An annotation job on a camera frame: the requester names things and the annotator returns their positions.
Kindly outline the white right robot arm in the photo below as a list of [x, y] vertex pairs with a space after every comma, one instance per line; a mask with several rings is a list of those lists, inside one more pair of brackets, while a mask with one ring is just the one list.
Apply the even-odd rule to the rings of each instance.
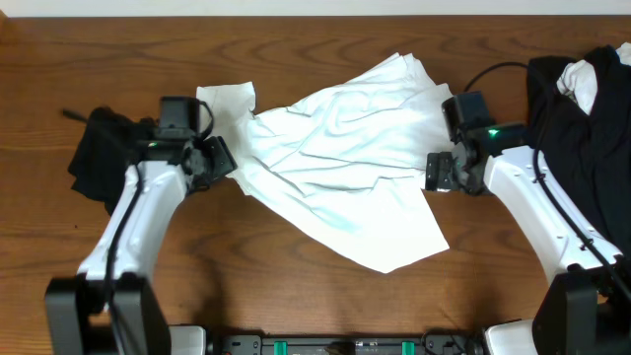
[[519, 123], [453, 130], [427, 157], [429, 191], [493, 194], [535, 251], [549, 288], [533, 319], [488, 327], [472, 352], [627, 354], [630, 261], [583, 216]]

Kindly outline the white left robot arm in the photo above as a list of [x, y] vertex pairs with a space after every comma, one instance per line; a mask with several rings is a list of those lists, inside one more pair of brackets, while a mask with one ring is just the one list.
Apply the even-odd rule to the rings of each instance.
[[233, 172], [225, 140], [141, 142], [99, 242], [73, 277], [45, 292], [56, 354], [210, 354], [200, 325], [170, 325], [152, 288], [157, 256], [178, 206]]

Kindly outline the white t-shirt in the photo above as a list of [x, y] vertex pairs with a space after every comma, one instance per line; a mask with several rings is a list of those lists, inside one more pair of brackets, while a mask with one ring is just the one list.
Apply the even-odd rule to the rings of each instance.
[[250, 82], [196, 96], [243, 193], [310, 238], [381, 273], [448, 248], [424, 189], [428, 155], [452, 147], [442, 113], [451, 91], [412, 54], [264, 112]]

